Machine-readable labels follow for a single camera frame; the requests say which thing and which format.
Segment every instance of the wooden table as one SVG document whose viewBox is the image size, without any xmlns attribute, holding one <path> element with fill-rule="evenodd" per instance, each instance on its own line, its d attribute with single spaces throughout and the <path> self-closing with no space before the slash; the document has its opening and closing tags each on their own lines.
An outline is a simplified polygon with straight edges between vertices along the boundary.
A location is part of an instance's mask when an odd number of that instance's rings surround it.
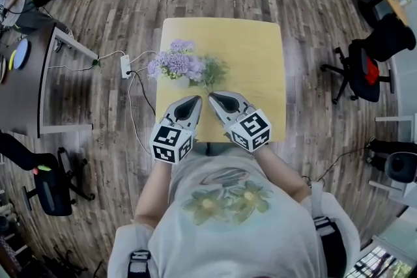
<svg viewBox="0 0 417 278">
<path fill-rule="evenodd" d="M 359 9 L 362 15 L 364 16 L 365 20 L 370 24 L 370 26 L 374 27 L 377 19 L 373 13 L 373 8 L 378 5 L 381 1 L 384 0 L 371 0 L 368 3 L 363 1 L 359 2 Z M 392 10 L 396 14 L 396 16 L 405 24 L 409 25 L 409 21 L 407 19 L 407 15 L 404 12 L 403 7 L 399 4 L 399 0 L 386 0 L 388 4 L 391 6 Z"/>
<path fill-rule="evenodd" d="M 209 55 L 229 66 L 227 78 L 215 90 L 243 95 L 261 108 L 272 123 L 272 141 L 285 139 L 285 70 L 281 30 L 275 23 L 223 18 L 166 19 L 160 50 L 169 50 L 175 39 L 195 42 L 196 55 Z M 167 78 L 158 80 L 156 119 L 163 117 L 173 102 L 190 95 L 203 97 L 203 110 L 197 126 L 197 139 L 204 143 L 229 140 L 209 106 L 201 87 L 179 90 Z"/>
<path fill-rule="evenodd" d="M 8 71 L 0 84 L 0 130 L 39 138 L 45 133 L 59 133 L 93 129 L 92 124 L 47 126 L 44 125 L 44 100 L 46 76 L 55 39 L 72 46 L 82 54 L 97 59 L 98 56 L 85 46 L 55 27 L 49 25 L 26 36 L 31 44 L 21 70 Z M 18 42 L 3 50 L 7 61 Z"/>
</svg>

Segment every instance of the white power strip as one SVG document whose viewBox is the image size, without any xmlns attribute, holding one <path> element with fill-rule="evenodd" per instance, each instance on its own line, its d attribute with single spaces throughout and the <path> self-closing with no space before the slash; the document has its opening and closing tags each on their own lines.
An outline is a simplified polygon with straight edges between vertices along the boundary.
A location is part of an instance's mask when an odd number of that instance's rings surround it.
<svg viewBox="0 0 417 278">
<path fill-rule="evenodd" d="M 127 74 L 127 72 L 132 70 L 132 68 L 130 66 L 130 56 L 129 55 L 124 55 L 124 56 L 120 57 L 120 68 L 122 70 L 122 78 L 123 79 L 129 79 L 132 76 L 131 73 Z"/>
</svg>

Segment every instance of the floral print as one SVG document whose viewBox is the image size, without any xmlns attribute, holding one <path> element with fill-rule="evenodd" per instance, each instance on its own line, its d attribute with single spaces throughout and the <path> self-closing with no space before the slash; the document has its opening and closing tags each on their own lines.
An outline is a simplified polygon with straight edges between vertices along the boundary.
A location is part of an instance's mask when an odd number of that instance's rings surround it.
<svg viewBox="0 0 417 278">
<path fill-rule="evenodd" d="M 256 210 L 259 213 L 265 213 L 269 210 L 270 205 L 265 200 L 270 197 L 270 191 L 265 190 L 263 186 L 255 184 L 253 181 L 245 181 L 239 185 L 238 179 L 242 181 L 242 174 L 235 178 L 230 177 L 236 171 L 225 169 L 217 171 L 213 176 L 205 177 L 204 182 L 207 184 L 210 179 L 211 184 L 221 184 L 222 188 L 215 190 L 201 190 L 192 193 L 191 199 L 183 205 L 183 209 L 194 213 L 193 222 L 196 225 L 202 225 L 209 219 L 215 219 L 223 222 L 233 222 L 240 225 L 245 222 Z"/>
</svg>

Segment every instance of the round table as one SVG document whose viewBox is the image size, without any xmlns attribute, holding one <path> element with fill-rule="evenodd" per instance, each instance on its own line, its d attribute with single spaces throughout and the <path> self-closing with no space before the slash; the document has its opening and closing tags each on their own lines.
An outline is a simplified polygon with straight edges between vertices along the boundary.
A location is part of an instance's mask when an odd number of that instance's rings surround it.
<svg viewBox="0 0 417 278">
<path fill-rule="evenodd" d="M 359 10 L 364 16 L 365 20 L 370 24 L 370 26 L 374 27 L 376 22 L 378 21 L 373 13 L 373 7 L 379 4 L 381 1 L 384 0 L 371 0 L 368 3 L 363 1 L 359 2 Z M 391 6 L 393 12 L 396 16 L 405 24 L 409 25 L 409 21 L 407 19 L 407 15 L 404 12 L 403 7 L 399 4 L 399 0 L 386 0 L 388 4 Z"/>
</svg>

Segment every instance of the black and white fiducial cube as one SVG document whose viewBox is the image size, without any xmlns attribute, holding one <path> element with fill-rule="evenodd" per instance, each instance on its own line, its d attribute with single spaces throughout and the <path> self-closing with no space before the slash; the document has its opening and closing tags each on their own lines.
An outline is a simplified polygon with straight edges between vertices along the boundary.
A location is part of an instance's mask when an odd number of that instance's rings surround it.
<svg viewBox="0 0 417 278">
<path fill-rule="evenodd" d="M 155 124 L 149 145 L 152 156 L 160 161 L 178 163 L 193 147 L 193 132 Z"/>
<path fill-rule="evenodd" d="M 230 127 L 232 140 L 249 152 L 269 142 L 271 131 L 271 123 L 260 109 Z"/>
<path fill-rule="evenodd" d="M 238 135 L 236 132 L 233 132 L 233 131 L 232 131 L 232 140 L 236 144 L 243 147 L 244 149 L 249 150 L 249 142 L 245 138 L 241 137 L 240 135 Z"/>
</svg>

